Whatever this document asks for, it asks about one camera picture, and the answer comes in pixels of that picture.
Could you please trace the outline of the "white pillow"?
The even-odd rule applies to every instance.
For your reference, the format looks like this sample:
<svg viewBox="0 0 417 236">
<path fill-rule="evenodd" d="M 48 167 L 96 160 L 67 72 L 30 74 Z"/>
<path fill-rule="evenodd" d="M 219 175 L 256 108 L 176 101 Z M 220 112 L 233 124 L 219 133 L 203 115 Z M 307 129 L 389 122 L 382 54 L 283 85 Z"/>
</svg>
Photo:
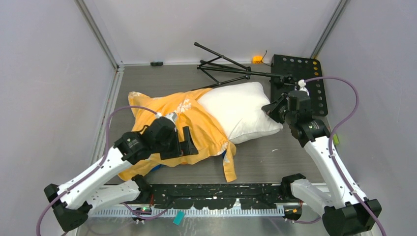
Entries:
<svg viewBox="0 0 417 236">
<path fill-rule="evenodd" d="M 233 144 L 278 133 L 283 125 L 262 110 L 270 100 L 259 82 L 214 88 L 197 102 L 222 126 Z"/>
</svg>

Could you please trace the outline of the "yellow printed pillowcase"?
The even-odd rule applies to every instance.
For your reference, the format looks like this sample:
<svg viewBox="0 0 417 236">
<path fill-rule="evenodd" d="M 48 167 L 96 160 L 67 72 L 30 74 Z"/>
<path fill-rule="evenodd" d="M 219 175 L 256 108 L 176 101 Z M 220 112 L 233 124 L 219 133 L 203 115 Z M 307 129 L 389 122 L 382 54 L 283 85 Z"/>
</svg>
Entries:
<svg viewBox="0 0 417 236">
<path fill-rule="evenodd" d="M 236 180 L 234 166 L 236 146 L 229 141 L 217 119 L 198 103 L 198 99 L 209 91 L 208 88 L 205 88 L 156 98 L 135 91 L 130 92 L 128 103 L 132 106 L 131 110 L 135 118 L 132 131 L 139 131 L 145 124 L 151 124 L 156 118 L 154 114 L 139 109 L 139 106 L 149 108 L 162 115 L 174 112 L 178 116 L 176 125 L 179 129 L 180 141 L 184 140 L 183 127 L 188 126 L 198 154 L 167 160 L 162 160 L 159 154 L 153 154 L 148 159 L 141 160 L 133 167 L 120 172 L 118 176 L 122 180 L 129 180 L 135 175 L 145 176 L 159 165 L 168 167 L 176 167 L 181 164 L 193 165 L 209 157 L 223 155 L 223 171 L 226 181 Z"/>
</svg>

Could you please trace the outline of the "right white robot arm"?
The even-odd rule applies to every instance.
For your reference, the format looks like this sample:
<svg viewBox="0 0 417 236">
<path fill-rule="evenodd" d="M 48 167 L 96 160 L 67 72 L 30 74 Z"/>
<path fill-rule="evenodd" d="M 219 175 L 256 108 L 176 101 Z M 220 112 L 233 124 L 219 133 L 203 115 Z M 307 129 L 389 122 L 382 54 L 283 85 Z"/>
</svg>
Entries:
<svg viewBox="0 0 417 236">
<path fill-rule="evenodd" d="M 309 94 L 300 90 L 283 93 L 262 110 L 274 121 L 288 124 L 292 136 L 312 158 L 328 188 L 325 193 L 304 175 L 293 174 L 282 178 L 281 197 L 288 202 L 301 200 L 310 206 L 321 217 L 330 236 L 370 231 L 382 206 L 378 200 L 369 199 L 349 174 L 329 129 L 313 115 Z"/>
</svg>

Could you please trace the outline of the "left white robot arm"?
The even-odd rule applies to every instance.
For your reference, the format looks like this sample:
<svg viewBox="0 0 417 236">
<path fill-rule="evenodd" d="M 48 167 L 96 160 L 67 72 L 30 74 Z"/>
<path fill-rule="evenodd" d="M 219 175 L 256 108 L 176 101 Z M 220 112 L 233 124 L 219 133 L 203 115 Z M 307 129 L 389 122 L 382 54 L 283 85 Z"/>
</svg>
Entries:
<svg viewBox="0 0 417 236">
<path fill-rule="evenodd" d="M 179 131 L 175 119 L 175 114 L 169 114 L 156 118 L 142 132 L 124 133 L 102 158 L 81 174 L 64 184 L 45 187 L 44 193 L 61 229 L 64 232 L 76 229 L 97 211 L 119 203 L 146 203 L 151 187 L 142 174 L 103 188 L 107 181 L 139 161 L 153 154 L 159 154 L 161 160 L 198 154 L 189 127 Z"/>
</svg>

